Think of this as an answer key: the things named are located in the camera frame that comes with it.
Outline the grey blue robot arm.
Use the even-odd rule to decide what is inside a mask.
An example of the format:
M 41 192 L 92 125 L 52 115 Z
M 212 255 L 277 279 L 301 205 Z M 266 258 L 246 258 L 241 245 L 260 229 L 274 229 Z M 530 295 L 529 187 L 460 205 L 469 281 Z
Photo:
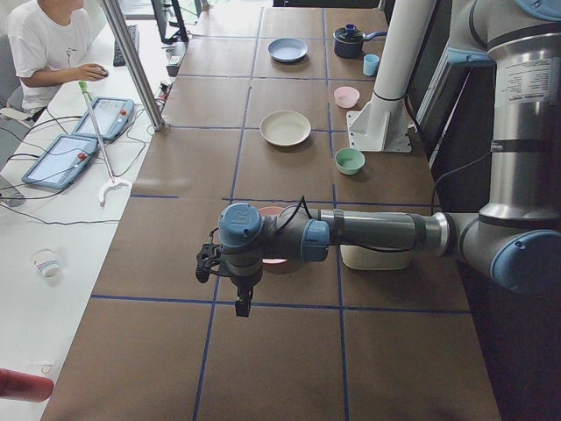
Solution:
M 235 203 L 218 219 L 219 243 L 205 244 L 197 255 L 197 279 L 230 278 L 240 317 L 250 312 L 263 260 L 322 261 L 339 245 L 454 255 L 516 293 L 556 285 L 560 215 L 551 204 L 550 177 L 560 140 L 559 2 L 454 2 L 448 60 L 496 67 L 490 193 L 482 209 L 423 217 L 311 210 L 299 202 L 265 218 L 250 204 Z

